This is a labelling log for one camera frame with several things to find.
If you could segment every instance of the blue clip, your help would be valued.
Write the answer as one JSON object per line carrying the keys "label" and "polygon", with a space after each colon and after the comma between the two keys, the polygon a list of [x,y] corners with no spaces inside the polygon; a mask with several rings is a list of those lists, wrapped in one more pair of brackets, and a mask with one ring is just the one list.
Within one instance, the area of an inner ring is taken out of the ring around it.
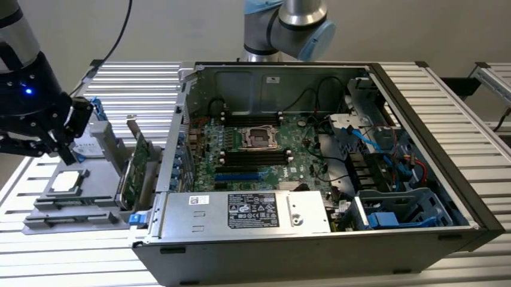
{"label": "blue clip", "polygon": [[136,226],[146,225],[146,213],[133,213],[129,216],[128,224]]}

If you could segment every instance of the white wall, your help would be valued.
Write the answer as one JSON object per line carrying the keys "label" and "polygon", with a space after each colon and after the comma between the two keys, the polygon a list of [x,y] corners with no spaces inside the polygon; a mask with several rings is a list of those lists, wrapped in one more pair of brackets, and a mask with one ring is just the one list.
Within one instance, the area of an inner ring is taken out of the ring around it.
{"label": "white wall", "polygon": [[[110,48],[128,1],[18,1],[69,90],[90,60]],[[511,62],[511,0],[325,1],[337,34],[321,60],[424,60],[437,74],[456,76],[468,74],[475,61]],[[112,59],[233,60],[243,44],[243,6],[243,0],[134,0]],[[499,117],[504,108],[496,97],[473,101],[477,112]]]}

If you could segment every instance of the warning label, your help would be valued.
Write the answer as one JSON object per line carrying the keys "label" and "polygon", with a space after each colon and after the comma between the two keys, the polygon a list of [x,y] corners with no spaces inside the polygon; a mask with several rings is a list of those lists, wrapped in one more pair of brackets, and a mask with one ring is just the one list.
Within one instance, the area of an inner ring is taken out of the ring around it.
{"label": "warning label", "polygon": [[275,193],[229,194],[228,211],[232,229],[279,227]]}

